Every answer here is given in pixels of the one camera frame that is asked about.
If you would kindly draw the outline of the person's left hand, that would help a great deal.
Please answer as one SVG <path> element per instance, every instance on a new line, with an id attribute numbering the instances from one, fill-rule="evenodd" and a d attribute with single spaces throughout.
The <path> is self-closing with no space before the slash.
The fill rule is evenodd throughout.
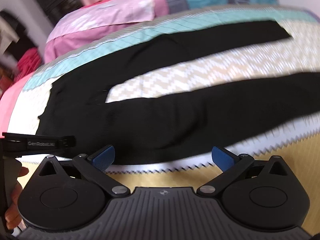
<path id="1" fill-rule="evenodd" d="M 18 198 L 22 190 L 23 188 L 21 184 L 18 181 L 16 181 L 15 187 L 12 190 L 10 195 L 12 203 L 10 207 L 7 209 L 7 211 L 5 212 L 6 226 L 9 230 L 13 230 L 14 228 L 16 228 L 22 221 L 22 217 L 17 207 Z"/>

